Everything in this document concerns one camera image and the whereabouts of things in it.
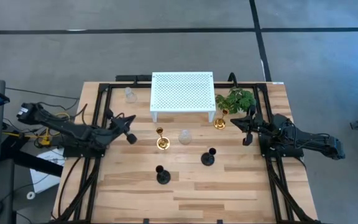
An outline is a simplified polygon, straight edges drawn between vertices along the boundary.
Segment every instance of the wooden table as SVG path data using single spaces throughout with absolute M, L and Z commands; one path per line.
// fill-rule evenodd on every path
M 78 110 L 88 104 L 85 111 L 87 123 L 91 123 L 93 117 L 98 85 L 98 82 L 86 82 L 83 86 Z M 267 83 L 267 86 L 273 114 L 292 118 L 285 86 L 274 83 Z M 120 136 L 106 151 L 98 177 L 93 223 L 142 223 L 144 218 L 149 218 L 150 223 L 216 223 L 218 219 L 224 223 L 275 223 L 266 164 L 260 155 L 257 135 L 254 135 L 253 143 L 245 147 L 242 145 L 245 134 L 229 122 L 230 118 L 245 116 L 244 113 L 227 116 L 227 126 L 223 130 L 208 123 L 207 113 L 162 113 L 158 123 L 153 123 L 149 111 L 150 89 L 135 88 L 133 92 L 137 102 L 128 104 L 124 89 L 113 89 L 111 109 L 116 114 L 136 114 L 131 131 L 138 141 L 130 145 L 125 136 Z M 215 89 L 215 94 L 226 95 L 228 92 L 229 89 Z M 262 112 L 266 115 L 261 101 Z M 100 111 L 99 124 L 103 110 Z M 163 136 L 171 141 L 166 151 L 156 147 L 157 127 L 162 127 Z M 178 142 L 183 129 L 190 130 L 193 138 L 186 146 Z M 211 147 L 217 150 L 216 160 L 206 167 L 200 157 Z M 74 161 L 75 158 L 66 160 L 58 196 Z M 83 161 L 76 165 L 68 179 L 62 210 L 78 191 Z M 290 193 L 306 214 L 317 218 L 305 168 L 293 158 L 283 158 L 283 162 Z M 171 173 L 172 179 L 167 185 L 156 181 L 157 165 L 163 165 Z M 286 218 L 283 199 L 281 193 L 278 194 L 282 216 Z M 55 216 L 58 196 L 53 210 Z M 87 202 L 86 195 L 82 218 Z

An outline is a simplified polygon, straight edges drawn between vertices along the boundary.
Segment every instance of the white perforated platform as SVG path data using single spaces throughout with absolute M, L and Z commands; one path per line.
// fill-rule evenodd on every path
M 215 107 L 212 72 L 153 72 L 150 112 L 153 122 L 157 113 L 208 112 L 212 122 Z

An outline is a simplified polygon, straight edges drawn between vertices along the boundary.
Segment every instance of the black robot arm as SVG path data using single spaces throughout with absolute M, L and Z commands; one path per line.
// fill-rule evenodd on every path
M 244 118 L 231 119 L 242 132 L 247 133 L 243 145 L 252 142 L 251 132 L 259 134 L 262 154 L 274 157 L 277 152 L 285 157 L 303 156 L 302 149 L 309 149 L 322 153 L 331 159 L 344 159 L 345 153 L 341 142 L 328 134 L 311 134 L 299 130 L 290 119 L 275 114 L 271 123 L 266 123 L 259 114 L 255 114 L 252 106 Z
M 135 119 L 135 115 L 114 117 L 112 111 L 109 110 L 106 112 L 106 116 L 111 122 L 108 129 L 87 124 L 75 124 L 69 118 L 52 115 L 40 103 L 23 103 L 17 114 L 18 120 L 22 123 L 41 124 L 64 134 L 64 138 L 60 142 L 63 147 L 104 152 L 110 143 L 121 134 L 127 136 L 130 144 L 136 142 L 136 137 L 129 132 L 129 126 Z

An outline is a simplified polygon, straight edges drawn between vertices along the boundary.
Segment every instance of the green plant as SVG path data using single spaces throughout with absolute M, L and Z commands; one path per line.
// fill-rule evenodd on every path
M 250 91 L 235 87 L 230 89 L 227 97 L 217 95 L 215 100 L 221 110 L 228 109 L 230 114 L 237 113 L 239 110 L 247 111 L 250 105 L 256 104 L 254 95 Z

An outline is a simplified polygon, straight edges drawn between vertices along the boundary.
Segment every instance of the black candle holder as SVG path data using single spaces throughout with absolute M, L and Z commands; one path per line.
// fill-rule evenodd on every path
M 204 153 L 201 156 L 201 162 L 206 166 L 210 166 L 210 165 L 214 164 L 214 162 L 215 162 L 214 155 L 215 154 L 216 154 L 216 149 L 215 148 L 209 149 L 208 152 Z
M 164 167 L 159 165 L 155 168 L 155 171 L 157 172 L 157 181 L 160 184 L 167 184 L 171 180 L 171 174 L 164 170 Z

